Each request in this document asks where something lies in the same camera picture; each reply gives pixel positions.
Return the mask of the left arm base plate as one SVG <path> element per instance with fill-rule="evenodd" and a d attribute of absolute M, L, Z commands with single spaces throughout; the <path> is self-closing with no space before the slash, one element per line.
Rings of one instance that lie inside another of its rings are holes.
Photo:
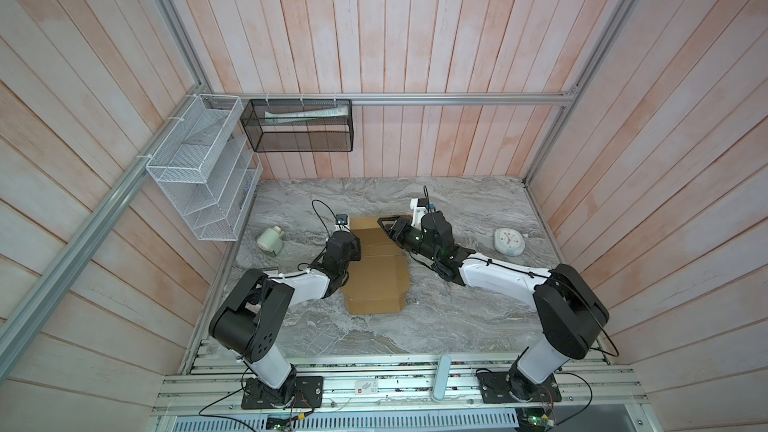
<path fill-rule="evenodd" d="M 316 409 L 322 404 L 324 378 L 322 376 L 296 376 L 290 373 L 279 388 L 271 388 L 258 378 L 245 382 L 241 407 L 244 410 Z"/>

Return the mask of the white tape roll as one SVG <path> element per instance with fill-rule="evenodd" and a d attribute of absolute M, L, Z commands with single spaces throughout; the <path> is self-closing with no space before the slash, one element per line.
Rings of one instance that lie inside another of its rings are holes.
<path fill-rule="evenodd" d="M 265 254 L 277 256 L 283 249 L 284 230 L 280 226 L 265 229 L 256 239 L 258 248 Z"/>

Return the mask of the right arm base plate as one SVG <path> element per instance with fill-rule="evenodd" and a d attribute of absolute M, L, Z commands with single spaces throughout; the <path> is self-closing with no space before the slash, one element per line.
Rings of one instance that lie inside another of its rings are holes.
<path fill-rule="evenodd" d="M 485 404 L 557 403 L 562 400 L 559 384 L 554 374 L 543 383 L 534 384 L 516 371 L 491 371 L 479 368 L 475 371 L 478 388 Z"/>

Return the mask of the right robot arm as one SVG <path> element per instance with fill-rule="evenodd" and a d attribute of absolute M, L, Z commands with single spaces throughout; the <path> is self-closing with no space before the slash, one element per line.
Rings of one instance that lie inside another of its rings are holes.
<path fill-rule="evenodd" d="M 427 259 L 428 268 L 444 281 L 505 295 L 537 313 L 542 337 L 506 374 L 510 393 L 520 401 L 529 401 L 568 361 L 583 359 L 609 321 L 607 308 L 569 265 L 526 267 L 460 246 L 440 211 L 416 219 L 381 217 L 377 223 L 398 247 Z"/>

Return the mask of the paper sheet in basket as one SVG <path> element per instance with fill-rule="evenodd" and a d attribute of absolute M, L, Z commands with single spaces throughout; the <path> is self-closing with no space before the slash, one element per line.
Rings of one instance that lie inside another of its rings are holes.
<path fill-rule="evenodd" d="M 263 123 L 269 126 L 295 124 L 343 125 L 350 115 L 348 106 L 336 106 L 310 110 L 265 110 Z"/>

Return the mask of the aluminium front rail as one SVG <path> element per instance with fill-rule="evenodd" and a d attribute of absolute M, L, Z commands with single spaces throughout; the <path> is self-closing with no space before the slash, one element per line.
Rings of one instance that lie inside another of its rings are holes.
<path fill-rule="evenodd" d="M 391 354 L 295 358 L 298 376 L 324 378 L 322 411 L 479 408 L 481 394 L 475 371 L 507 371 L 514 352 L 458 353 L 452 356 L 445 398 L 431 397 L 439 359 L 436 354 Z M 202 407 L 223 414 L 240 408 L 243 364 L 233 358 L 199 357 L 189 374 L 168 376 L 158 393 L 152 413 L 194 415 Z M 376 378 L 376 395 L 356 395 L 354 382 Z M 562 405 L 644 404 L 648 400 L 639 378 L 629 366 L 611 365 L 591 352 L 567 363 L 556 375 Z"/>

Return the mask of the aluminium wall frame bar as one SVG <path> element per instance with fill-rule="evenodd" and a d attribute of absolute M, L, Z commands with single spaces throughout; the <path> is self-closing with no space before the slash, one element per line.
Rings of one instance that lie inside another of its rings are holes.
<path fill-rule="evenodd" d="M 358 106 L 565 106 L 575 99 L 564 93 L 239 93 L 243 100 L 349 100 Z"/>

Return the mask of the white label tag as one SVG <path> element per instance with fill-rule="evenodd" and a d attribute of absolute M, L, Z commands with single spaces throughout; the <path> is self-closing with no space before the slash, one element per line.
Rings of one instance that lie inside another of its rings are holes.
<path fill-rule="evenodd" d="M 376 395 L 379 392 L 379 382 L 376 378 L 359 379 L 354 382 L 356 395 Z"/>

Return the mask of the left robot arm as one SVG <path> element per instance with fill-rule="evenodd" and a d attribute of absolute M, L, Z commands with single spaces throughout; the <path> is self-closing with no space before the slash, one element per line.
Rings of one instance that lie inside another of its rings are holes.
<path fill-rule="evenodd" d="M 236 352 L 258 381 L 271 391 L 284 391 L 295 381 L 295 367 L 275 341 L 288 309 L 332 296 L 346 284 L 349 266 L 361 260 L 360 239 L 335 231 L 309 267 L 291 276 L 246 271 L 209 323 L 209 334 Z"/>

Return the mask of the black mesh basket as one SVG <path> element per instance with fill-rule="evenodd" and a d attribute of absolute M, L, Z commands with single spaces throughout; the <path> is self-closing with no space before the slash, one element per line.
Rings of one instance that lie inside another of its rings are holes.
<path fill-rule="evenodd" d="M 350 115 L 343 125 L 269 126 L 263 123 L 265 110 L 310 110 L 336 106 L 350 108 Z M 257 153 L 349 153 L 354 149 L 355 127 L 352 102 L 349 100 L 249 100 L 244 106 L 240 123 Z"/>

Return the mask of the brown cardboard box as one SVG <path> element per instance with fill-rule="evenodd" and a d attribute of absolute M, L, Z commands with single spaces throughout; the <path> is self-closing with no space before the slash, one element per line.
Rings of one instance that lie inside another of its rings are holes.
<path fill-rule="evenodd" d="M 361 259 L 349 265 L 341 291 L 352 315 L 401 312 L 411 287 L 408 258 L 385 233 L 376 217 L 353 217 L 351 231 L 360 239 Z"/>

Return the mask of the white round clock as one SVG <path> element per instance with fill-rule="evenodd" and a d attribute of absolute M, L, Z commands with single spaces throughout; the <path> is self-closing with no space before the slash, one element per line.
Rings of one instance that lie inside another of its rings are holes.
<path fill-rule="evenodd" d="M 493 235 L 494 248 L 505 256 L 520 256 L 523 254 L 526 242 L 522 233 L 511 228 L 498 228 Z"/>

